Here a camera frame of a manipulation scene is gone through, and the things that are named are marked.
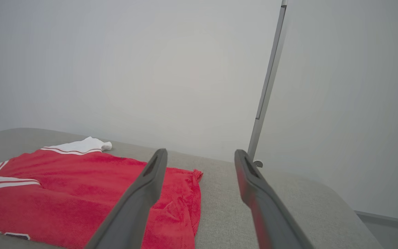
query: white wall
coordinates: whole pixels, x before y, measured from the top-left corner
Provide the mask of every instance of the white wall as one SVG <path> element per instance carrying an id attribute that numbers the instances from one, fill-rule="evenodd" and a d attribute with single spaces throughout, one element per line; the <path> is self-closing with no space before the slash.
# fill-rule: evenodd
<path id="1" fill-rule="evenodd" d="M 0 130 L 231 161 L 248 147 L 280 5 L 0 0 Z"/>
<path id="2" fill-rule="evenodd" d="M 293 0 L 256 159 L 398 218 L 398 1 Z"/>

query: fabric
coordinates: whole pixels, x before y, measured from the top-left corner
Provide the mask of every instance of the fabric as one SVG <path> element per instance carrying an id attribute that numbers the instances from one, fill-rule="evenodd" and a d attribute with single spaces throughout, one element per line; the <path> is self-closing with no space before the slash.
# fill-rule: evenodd
<path id="1" fill-rule="evenodd" d="M 83 248 L 146 165 L 101 153 L 108 148 L 110 143 L 89 137 L 0 163 L 0 233 Z M 201 176 L 167 168 L 142 248 L 194 248 Z"/>
<path id="2" fill-rule="evenodd" d="M 17 128 L 0 132 L 0 162 L 21 153 L 32 153 L 47 145 L 58 145 L 85 136 L 46 129 Z M 106 153 L 150 160 L 156 149 L 114 142 Z M 234 163 L 169 151 L 168 165 L 186 170 L 198 169 L 206 175 L 200 181 L 201 217 L 196 249 L 258 249 L 250 209 L 240 199 Z M 308 235 L 315 248 L 381 249 L 382 247 L 338 194 L 322 184 L 302 177 L 261 168 L 261 173 L 283 200 L 286 208 Z M 16 243 L 13 249 L 34 249 L 36 244 Z"/>

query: gray upholstery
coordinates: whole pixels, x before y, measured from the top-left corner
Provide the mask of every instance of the gray upholstery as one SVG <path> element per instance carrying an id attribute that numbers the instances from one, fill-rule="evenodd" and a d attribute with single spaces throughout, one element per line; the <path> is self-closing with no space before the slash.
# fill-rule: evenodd
<path id="1" fill-rule="evenodd" d="M 0 162 L 49 145 L 87 136 L 44 129 L 19 128 L 0 132 Z M 148 161 L 156 149 L 111 141 L 115 156 Z M 168 167 L 198 169 L 202 213 L 196 248 L 258 248 L 251 212 L 240 199 L 232 163 L 169 151 Z M 316 248 L 381 248 L 353 210 L 330 188 L 283 172 L 261 169 Z M 0 248 L 10 248 L 0 235 Z M 11 248 L 53 248 L 10 238 Z"/>

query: red fabric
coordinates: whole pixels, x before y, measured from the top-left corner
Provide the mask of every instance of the red fabric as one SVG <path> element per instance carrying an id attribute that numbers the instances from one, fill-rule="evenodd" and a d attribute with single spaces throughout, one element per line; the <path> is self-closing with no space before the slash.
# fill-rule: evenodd
<path id="1" fill-rule="evenodd" d="M 38 150 L 10 159 L 0 176 L 40 185 L 0 188 L 0 232 L 83 248 L 145 162 L 101 152 L 62 155 Z M 202 172 L 167 168 L 161 198 L 151 208 L 142 248 L 193 249 L 200 219 Z"/>

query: basketball jersey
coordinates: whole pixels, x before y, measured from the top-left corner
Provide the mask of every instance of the basketball jersey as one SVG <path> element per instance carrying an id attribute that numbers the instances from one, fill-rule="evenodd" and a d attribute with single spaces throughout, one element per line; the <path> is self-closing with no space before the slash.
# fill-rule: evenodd
<path id="1" fill-rule="evenodd" d="M 0 163 L 0 233 L 83 248 L 146 165 L 102 153 L 111 148 L 88 137 Z M 201 176 L 167 168 L 142 248 L 194 248 Z"/>

